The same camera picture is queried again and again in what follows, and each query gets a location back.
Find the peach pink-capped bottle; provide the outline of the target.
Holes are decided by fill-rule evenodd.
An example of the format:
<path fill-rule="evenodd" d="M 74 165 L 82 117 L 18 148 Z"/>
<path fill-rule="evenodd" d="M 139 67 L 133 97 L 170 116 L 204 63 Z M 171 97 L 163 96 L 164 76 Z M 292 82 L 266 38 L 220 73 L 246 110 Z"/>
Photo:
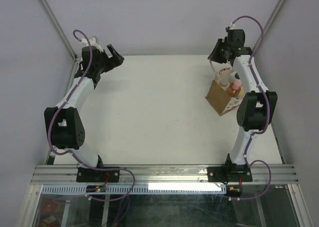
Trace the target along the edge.
<path fill-rule="evenodd" d="M 242 99 L 244 96 L 244 87 L 239 80 L 234 81 L 229 85 L 226 90 L 226 93 L 231 98 Z"/>

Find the brown canvas bag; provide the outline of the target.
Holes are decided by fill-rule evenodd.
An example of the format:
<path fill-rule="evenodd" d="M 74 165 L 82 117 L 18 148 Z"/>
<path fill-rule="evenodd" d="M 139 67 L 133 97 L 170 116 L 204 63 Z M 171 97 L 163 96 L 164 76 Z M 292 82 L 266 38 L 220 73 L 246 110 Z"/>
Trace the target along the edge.
<path fill-rule="evenodd" d="M 215 79 L 212 80 L 210 89 L 206 95 L 206 100 L 219 116 L 236 109 L 242 99 L 231 98 L 226 93 L 229 87 L 229 76 L 234 72 L 232 67 L 223 68 L 216 72 Z"/>

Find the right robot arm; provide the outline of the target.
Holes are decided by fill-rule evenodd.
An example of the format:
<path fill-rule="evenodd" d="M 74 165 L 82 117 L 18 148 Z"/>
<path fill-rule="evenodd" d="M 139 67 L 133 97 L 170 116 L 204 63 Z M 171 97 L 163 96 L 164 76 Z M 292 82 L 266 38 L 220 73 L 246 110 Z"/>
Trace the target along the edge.
<path fill-rule="evenodd" d="M 218 39 L 208 60 L 229 63 L 235 70 L 244 89 L 244 98 L 237 109 L 239 132 L 232 151 L 228 154 L 223 176 L 235 180 L 250 167 L 250 147 L 257 135 L 266 132 L 277 104 L 276 92 L 270 91 L 262 81 L 255 65 L 253 51 L 245 46 L 246 35 L 242 29 L 229 29 L 224 38 Z"/>

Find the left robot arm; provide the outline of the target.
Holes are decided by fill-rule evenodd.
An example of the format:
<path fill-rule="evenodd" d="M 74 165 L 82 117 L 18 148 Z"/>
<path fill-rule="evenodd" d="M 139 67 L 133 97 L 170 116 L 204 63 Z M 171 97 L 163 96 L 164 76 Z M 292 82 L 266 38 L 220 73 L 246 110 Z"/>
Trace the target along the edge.
<path fill-rule="evenodd" d="M 85 143 L 86 132 L 79 112 L 102 74 L 122 65 L 125 60 L 111 44 L 107 45 L 107 50 L 110 55 L 98 44 L 83 47 L 70 89 L 58 104 L 44 111 L 51 151 L 58 156 L 72 155 L 82 167 L 88 168 L 87 176 L 93 181 L 100 181 L 105 170 L 101 157 Z"/>

